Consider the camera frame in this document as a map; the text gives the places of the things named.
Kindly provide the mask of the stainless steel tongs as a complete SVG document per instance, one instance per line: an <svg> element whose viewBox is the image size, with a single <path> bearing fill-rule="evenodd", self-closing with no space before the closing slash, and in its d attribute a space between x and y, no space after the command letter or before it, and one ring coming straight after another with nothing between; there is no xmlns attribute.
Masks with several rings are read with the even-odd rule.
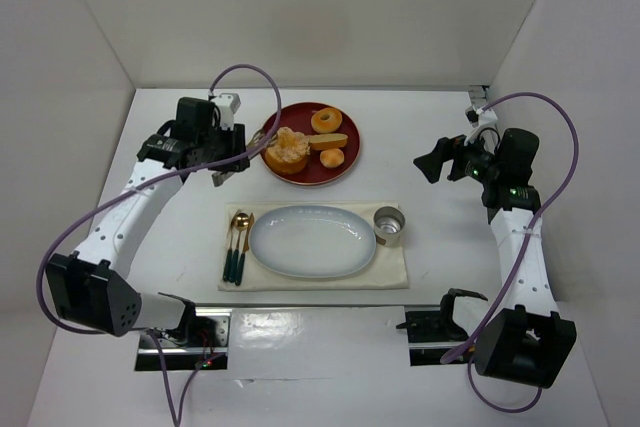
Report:
<svg viewBox="0 0 640 427"><path fill-rule="evenodd" d="M266 138L266 132L266 129L261 129L253 134L252 138L248 141L245 148L245 150L248 152L248 155L243 159L240 159L233 163L225 163L220 168L211 169L211 180L214 187L221 187L236 173L243 172L250 167L251 160L261 153L257 146L261 143L268 145L270 142L275 140L275 136L271 136L267 141L264 142L263 139Z"/></svg>

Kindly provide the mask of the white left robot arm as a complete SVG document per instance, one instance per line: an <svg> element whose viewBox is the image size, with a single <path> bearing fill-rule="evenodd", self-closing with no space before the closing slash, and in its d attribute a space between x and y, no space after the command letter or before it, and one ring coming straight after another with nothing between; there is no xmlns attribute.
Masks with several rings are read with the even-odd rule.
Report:
<svg viewBox="0 0 640 427"><path fill-rule="evenodd" d="M127 278L144 238L192 168L223 173L248 168L245 128L234 121L239 107L235 93L179 99L175 118L138 151L125 199L107 209L71 254L53 254L46 263L57 318L116 337L137 329L184 336L194 303L169 294L141 294Z"/></svg>

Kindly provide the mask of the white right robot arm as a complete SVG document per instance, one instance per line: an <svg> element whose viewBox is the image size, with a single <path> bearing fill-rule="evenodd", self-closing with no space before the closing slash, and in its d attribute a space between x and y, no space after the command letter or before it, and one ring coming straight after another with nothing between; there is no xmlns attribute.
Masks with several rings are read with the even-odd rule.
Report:
<svg viewBox="0 0 640 427"><path fill-rule="evenodd" d="M498 247L502 287L489 307L456 300L445 310L465 331L476 372L547 389L569 356L577 331L560 316L549 287L541 239L543 206L530 183L538 148L535 134L510 128L494 152L481 138L443 137L414 164L430 183L439 181L449 163L448 180L470 178L483 187L481 200Z"/></svg>

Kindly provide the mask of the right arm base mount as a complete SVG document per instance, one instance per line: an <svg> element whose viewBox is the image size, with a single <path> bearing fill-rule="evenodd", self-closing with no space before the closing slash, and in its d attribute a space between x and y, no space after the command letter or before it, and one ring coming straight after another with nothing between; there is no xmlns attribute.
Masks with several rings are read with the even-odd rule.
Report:
<svg viewBox="0 0 640 427"><path fill-rule="evenodd" d="M396 329L406 333L411 367L439 365L449 349L468 339L461 327L447 323L434 309L406 310Z"/></svg>

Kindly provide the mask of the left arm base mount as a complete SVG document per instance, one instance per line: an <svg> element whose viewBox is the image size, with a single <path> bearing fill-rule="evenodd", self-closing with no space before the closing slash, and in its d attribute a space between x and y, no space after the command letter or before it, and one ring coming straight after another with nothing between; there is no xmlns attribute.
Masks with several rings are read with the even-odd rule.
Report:
<svg viewBox="0 0 640 427"><path fill-rule="evenodd" d="M164 354L166 370L226 370L231 316L230 309L198 307L194 326L182 340L168 332L155 332Z"/></svg>

